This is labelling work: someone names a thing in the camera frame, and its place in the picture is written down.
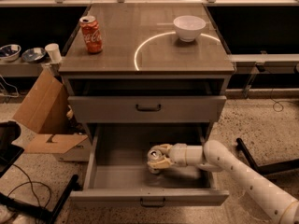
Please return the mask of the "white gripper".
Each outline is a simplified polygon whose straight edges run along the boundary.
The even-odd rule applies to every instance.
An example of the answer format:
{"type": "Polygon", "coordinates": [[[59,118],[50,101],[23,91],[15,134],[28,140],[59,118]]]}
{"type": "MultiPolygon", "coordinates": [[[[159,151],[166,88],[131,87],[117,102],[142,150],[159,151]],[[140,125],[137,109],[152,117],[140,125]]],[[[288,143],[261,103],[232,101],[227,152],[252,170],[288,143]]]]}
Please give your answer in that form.
{"type": "Polygon", "coordinates": [[[189,146],[186,144],[161,144],[153,146],[151,151],[160,151],[170,158],[162,156],[159,160],[148,161],[152,169],[167,169],[172,162],[177,166],[197,166],[203,162],[203,148],[201,146],[189,146]]]}

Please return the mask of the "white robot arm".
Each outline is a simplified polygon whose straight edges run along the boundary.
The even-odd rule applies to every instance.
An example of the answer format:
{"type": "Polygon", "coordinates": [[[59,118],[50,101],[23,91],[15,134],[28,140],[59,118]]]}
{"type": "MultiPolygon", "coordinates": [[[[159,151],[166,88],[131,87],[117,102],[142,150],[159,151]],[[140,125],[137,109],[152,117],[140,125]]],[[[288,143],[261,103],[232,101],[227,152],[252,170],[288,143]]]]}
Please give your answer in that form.
{"type": "Polygon", "coordinates": [[[152,172],[172,166],[226,171],[265,211],[275,224],[299,224],[299,201],[240,161],[219,141],[208,140],[201,146],[162,144],[148,152],[152,172]]]}

